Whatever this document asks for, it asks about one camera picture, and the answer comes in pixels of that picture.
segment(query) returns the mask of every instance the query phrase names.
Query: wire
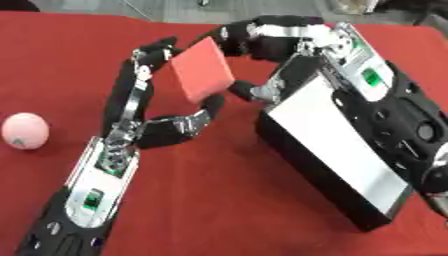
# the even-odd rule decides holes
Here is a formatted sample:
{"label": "wire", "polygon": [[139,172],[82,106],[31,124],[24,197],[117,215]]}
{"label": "wire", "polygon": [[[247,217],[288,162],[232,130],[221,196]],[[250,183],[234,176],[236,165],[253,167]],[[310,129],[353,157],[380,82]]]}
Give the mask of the wire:
{"label": "wire", "polygon": [[143,11],[141,11],[139,8],[135,7],[131,2],[129,2],[128,0],[120,0],[120,2],[128,7],[130,7],[131,9],[133,9],[134,11],[136,11],[138,14],[140,14],[141,16],[145,17],[147,20],[149,21],[153,21],[153,19],[145,14]]}

